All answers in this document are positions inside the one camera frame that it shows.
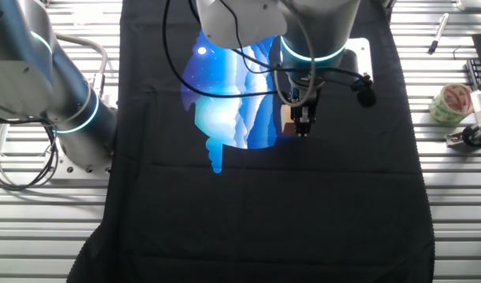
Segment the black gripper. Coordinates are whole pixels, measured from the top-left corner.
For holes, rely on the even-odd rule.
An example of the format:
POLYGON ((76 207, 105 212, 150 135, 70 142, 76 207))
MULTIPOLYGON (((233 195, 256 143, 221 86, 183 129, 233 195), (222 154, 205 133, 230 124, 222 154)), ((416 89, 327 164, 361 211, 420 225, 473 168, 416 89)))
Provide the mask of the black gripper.
POLYGON ((297 78, 289 76, 291 84, 291 103, 299 103, 307 95, 307 100, 303 106, 291 108, 291 118, 295 124, 295 133, 300 137, 306 137, 310 133, 310 129, 316 121, 316 108, 320 97, 321 88, 325 81, 321 77, 317 77, 314 83, 310 85, 310 77, 297 78))

